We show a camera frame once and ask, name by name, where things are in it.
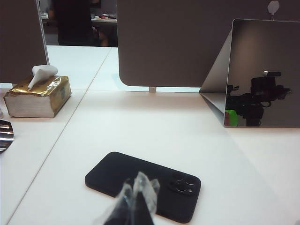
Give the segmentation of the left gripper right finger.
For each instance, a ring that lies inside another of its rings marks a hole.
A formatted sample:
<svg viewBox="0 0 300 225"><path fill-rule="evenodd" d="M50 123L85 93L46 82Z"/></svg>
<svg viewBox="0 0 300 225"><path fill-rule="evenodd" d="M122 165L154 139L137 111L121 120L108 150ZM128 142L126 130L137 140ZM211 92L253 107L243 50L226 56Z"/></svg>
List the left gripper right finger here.
<svg viewBox="0 0 300 225"><path fill-rule="evenodd" d="M146 174L138 172L133 186L132 225L153 225L153 215L157 212L158 179L149 180Z"/></svg>

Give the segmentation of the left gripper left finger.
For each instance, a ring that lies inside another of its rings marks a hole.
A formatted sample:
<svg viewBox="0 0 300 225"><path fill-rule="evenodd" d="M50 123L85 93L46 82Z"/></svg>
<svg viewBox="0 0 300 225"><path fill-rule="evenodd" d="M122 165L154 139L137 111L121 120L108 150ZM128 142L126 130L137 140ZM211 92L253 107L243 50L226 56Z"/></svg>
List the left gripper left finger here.
<svg viewBox="0 0 300 225"><path fill-rule="evenodd" d="M122 189L117 195L112 206L94 219L94 225L129 225L131 224L131 206L133 201L133 189L128 180L123 183Z"/></svg>

